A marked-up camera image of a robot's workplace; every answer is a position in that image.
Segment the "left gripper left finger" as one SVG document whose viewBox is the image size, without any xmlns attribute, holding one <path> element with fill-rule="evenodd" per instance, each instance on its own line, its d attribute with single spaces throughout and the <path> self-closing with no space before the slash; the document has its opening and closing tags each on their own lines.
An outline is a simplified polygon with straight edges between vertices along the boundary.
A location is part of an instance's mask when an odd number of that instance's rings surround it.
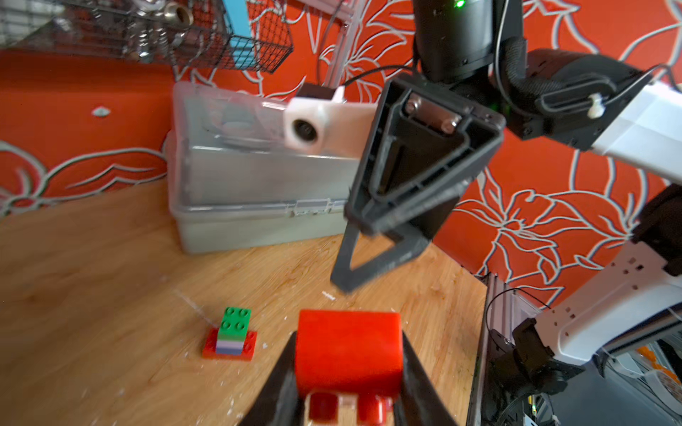
<svg viewBox="0 0 682 426">
<path fill-rule="evenodd" d="M 304 401 L 295 374 L 297 333 L 293 332 L 260 394 L 239 426 L 304 424 Z"/>
</svg>

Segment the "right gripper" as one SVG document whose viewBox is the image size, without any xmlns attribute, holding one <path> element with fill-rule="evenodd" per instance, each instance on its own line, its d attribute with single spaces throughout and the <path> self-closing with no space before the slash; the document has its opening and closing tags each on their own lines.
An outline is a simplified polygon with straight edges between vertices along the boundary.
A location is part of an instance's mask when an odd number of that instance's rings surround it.
<svg viewBox="0 0 682 426">
<path fill-rule="evenodd" d="M 346 294 L 418 258 L 504 140 L 505 117 L 475 99 L 401 73 L 382 92 L 345 208 L 330 281 Z M 353 267 L 361 233 L 394 243 Z"/>
</svg>

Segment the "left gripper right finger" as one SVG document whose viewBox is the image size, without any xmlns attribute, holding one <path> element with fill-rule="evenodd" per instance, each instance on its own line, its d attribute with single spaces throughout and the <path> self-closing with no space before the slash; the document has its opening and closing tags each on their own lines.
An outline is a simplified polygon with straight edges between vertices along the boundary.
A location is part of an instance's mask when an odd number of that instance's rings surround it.
<svg viewBox="0 0 682 426">
<path fill-rule="evenodd" d="M 394 424 L 457 426 L 405 333 L 402 333 L 402 347 L 401 392 L 394 401 Z"/>
</svg>

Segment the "red lego brick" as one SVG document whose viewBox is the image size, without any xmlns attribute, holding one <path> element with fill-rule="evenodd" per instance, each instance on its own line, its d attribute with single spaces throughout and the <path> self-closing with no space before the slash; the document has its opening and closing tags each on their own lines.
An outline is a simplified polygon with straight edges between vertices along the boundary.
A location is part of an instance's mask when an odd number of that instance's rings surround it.
<svg viewBox="0 0 682 426">
<path fill-rule="evenodd" d="M 308 419 L 337 424 L 340 399 L 350 395 L 358 425 L 384 425 L 401 392 L 402 351 L 396 312 L 301 311 L 295 375 Z"/>
<path fill-rule="evenodd" d="M 218 339 L 218 329 L 211 328 L 207 335 L 202 356 L 210 360 L 251 361 L 254 355 L 258 332 L 249 330 L 243 342 Z"/>
</svg>

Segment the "lilac lego brick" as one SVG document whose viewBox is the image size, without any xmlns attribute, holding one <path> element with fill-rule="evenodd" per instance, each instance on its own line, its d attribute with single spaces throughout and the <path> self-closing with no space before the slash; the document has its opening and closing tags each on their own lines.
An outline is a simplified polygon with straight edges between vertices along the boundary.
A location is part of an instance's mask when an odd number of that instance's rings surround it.
<svg viewBox="0 0 682 426">
<path fill-rule="evenodd" d="M 216 353 L 227 355 L 240 355 L 243 353 L 246 341 L 221 340 L 216 341 Z"/>
</svg>

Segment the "green lego brick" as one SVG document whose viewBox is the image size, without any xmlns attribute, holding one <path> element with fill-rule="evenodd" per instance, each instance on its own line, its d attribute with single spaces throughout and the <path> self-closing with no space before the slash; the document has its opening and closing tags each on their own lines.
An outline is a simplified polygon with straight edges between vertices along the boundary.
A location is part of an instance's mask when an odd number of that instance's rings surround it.
<svg viewBox="0 0 682 426">
<path fill-rule="evenodd" d="M 218 327 L 218 340 L 243 342 L 249 332 L 251 310 L 229 306 Z"/>
</svg>

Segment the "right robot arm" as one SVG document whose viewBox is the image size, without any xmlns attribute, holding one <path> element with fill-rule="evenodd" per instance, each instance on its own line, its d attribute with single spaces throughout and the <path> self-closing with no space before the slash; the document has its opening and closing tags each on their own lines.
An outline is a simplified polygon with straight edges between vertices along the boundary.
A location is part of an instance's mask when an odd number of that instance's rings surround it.
<svg viewBox="0 0 682 426">
<path fill-rule="evenodd" d="M 530 49 L 603 53 L 638 69 L 681 71 L 678 1 L 523 1 Z M 548 138 L 507 133 L 481 177 L 414 266 L 388 277 L 420 360 L 448 407 L 468 411 L 493 274 L 534 306 L 557 305 L 612 260 L 644 204 L 664 190 L 653 173 Z"/>
</svg>

